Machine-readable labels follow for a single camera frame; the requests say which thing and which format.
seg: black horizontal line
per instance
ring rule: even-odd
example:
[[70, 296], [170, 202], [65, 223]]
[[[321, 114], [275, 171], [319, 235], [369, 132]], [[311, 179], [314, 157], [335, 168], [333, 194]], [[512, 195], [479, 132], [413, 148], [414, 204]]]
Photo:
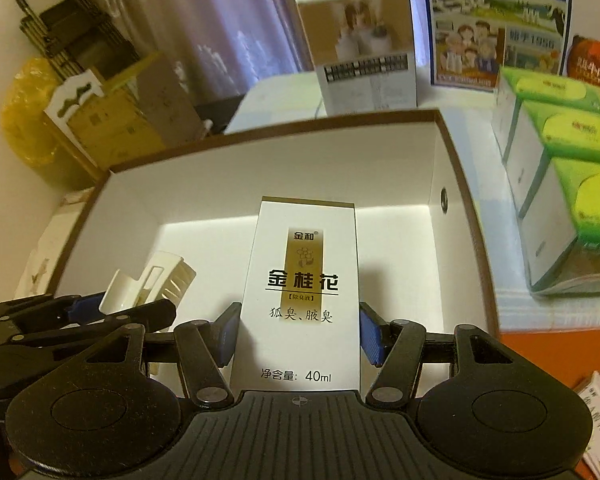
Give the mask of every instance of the black horizontal line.
[[264, 290], [277, 290], [279, 292], [297, 292], [298, 294], [322, 294], [324, 296], [337, 296], [338, 293], [331, 292], [312, 292], [310, 290], [288, 290], [287, 288], [265, 288]]

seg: yellow plastic bag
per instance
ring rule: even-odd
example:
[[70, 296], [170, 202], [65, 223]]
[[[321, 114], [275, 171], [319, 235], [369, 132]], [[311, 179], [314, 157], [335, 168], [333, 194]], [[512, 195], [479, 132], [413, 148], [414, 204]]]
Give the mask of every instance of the yellow plastic bag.
[[16, 74], [2, 105], [2, 132], [14, 153], [49, 185], [85, 189], [93, 180], [54, 137], [45, 108], [60, 81], [49, 62], [29, 59]]

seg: red food package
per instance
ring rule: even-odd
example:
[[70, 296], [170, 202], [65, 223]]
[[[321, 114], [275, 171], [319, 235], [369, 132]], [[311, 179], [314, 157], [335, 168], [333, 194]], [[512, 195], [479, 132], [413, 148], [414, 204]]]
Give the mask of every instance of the red food package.
[[567, 76], [600, 86], [600, 41], [573, 38], [567, 59]]

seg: cartoon family illustration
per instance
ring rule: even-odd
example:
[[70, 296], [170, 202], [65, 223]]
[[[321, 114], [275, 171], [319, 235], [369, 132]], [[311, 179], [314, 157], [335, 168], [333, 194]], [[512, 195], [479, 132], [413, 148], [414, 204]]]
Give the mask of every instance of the cartoon family illustration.
[[475, 27], [461, 25], [445, 39], [446, 52], [440, 55], [441, 67], [447, 72], [461, 74], [465, 70], [497, 74], [496, 35], [488, 22], [479, 21]]

